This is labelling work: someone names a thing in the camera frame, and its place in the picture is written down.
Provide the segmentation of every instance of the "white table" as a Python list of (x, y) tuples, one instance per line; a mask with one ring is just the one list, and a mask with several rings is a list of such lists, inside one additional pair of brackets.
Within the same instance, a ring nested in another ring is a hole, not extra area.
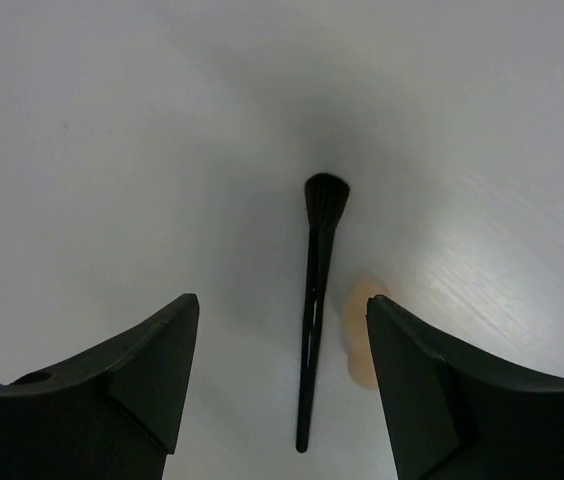
[[(302, 184), (347, 179), (294, 451)], [(0, 0), (0, 381), (199, 294), (166, 479), (395, 478), (346, 373), (362, 273), (564, 376), (564, 2)]]

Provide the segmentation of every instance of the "makeup brush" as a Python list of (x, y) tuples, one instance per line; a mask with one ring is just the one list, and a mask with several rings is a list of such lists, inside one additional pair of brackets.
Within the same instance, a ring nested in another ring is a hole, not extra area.
[(331, 251), (350, 188), (344, 180), (319, 173), (304, 186), (306, 210), (309, 217), (309, 255), (306, 273), (306, 293), (302, 318), (302, 357), (300, 365), (300, 394), (295, 448), (306, 452), (309, 446), (311, 411), (322, 337), (324, 296), (329, 277)]

